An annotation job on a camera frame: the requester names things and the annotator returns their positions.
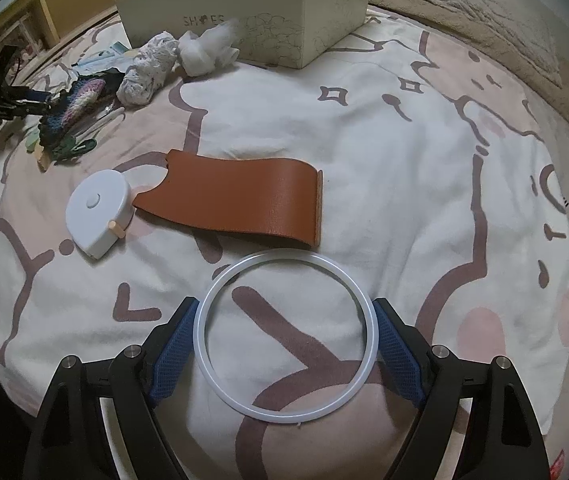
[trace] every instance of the white bedsheet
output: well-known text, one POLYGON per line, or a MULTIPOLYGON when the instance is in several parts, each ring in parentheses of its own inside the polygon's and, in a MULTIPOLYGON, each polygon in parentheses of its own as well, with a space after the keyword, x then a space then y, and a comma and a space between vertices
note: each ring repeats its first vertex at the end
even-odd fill
MULTIPOLYGON (((115 40, 124 41, 117 23, 90 31, 36 88, 65 81, 81 52, 115 40)), ((221 267, 263 248, 137 214, 126 239, 90 261, 64 225, 66 200, 88 174, 115 168, 140 191, 162 180, 172 148, 288 156, 324 172, 320 252, 429 342, 472 360, 506 354, 546 433, 569 354, 569 226, 527 106, 522 84, 482 54, 370 13, 303 70, 237 63, 169 81, 74 166, 40 174, 24 142, 10 141, 0 150, 1 382, 35 414, 62 357, 99 360, 141 343, 185 296, 201 299, 221 267)), ((334 395, 363 354, 349 294, 295 264, 229 286, 207 338, 235 396, 271 409, 334 395)), ((332 415, 266 427, 223 403, 190 360, 157 413, 192 478, 274 480, 382 478, 415 411, 376 367, 332 415)))

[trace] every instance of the brown leather strip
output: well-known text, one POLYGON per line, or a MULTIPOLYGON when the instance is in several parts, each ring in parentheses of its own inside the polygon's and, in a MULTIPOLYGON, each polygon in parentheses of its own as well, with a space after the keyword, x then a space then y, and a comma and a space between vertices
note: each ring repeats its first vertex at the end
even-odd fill
POLYGON ((133 205, 190 227, 320 244, 322 172, 293 158, 223 160, 167 153, 159 186, 133 205))

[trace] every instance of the metal screw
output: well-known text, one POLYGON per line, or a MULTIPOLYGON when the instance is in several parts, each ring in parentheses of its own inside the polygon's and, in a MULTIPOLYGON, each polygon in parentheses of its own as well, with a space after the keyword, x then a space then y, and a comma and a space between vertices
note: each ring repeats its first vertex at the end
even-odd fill
POLYGON ((449 348, 443 345, 435 345, 431 351, 434 353, 434 356, 440 357, 440 359, 444 359, 449 356, 449 348))
POLYGON ((129 358, 138 357, 140 352, 142 352, 140 345, 131 345, 124 349, 124 356, 129 358))
POLYGON ((67 355, 62 358, 60 364, 62 365, 62 368, 73 368, 77 362, 78 359, 76 359, 75 355, 67 355))
POLYGON ((496 357, 496 364, 503 370, 506 370, 511 366, 511 361, 504 357, 504 355, 500 355, 496 357))

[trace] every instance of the clutter pile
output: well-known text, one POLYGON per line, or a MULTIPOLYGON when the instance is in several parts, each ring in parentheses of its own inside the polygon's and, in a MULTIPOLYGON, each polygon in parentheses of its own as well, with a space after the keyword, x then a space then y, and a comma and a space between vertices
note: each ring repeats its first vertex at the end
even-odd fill
POLYGON ((187 31, 176 40, 161 32, 137 53, 117 42, 84 59, 72 66, 78 79, 52 99, 40 120, 37 140, 34 134, 28 138, 27 151, 35 152, 43 171, 52 162, 90 152, 98 145, 100 129, 125 108, 148 105, 176 66, 195 77, 233 63, 240 51, 231 44, 239 37, 238 20, 229 20, 200 37, 187 31))

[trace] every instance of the multicolored yarn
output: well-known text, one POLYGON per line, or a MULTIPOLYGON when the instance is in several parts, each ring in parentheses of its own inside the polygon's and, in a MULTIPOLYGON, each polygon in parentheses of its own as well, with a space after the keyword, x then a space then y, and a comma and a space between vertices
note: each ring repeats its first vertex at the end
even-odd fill
POLYGON ((62 90, 49 112, 40 120, 40 144, 44 148, 56 148, 69 129, 93 110, 99 101, 115 96, 123 76, 122 73, 80 76, 68 92, 62 90))

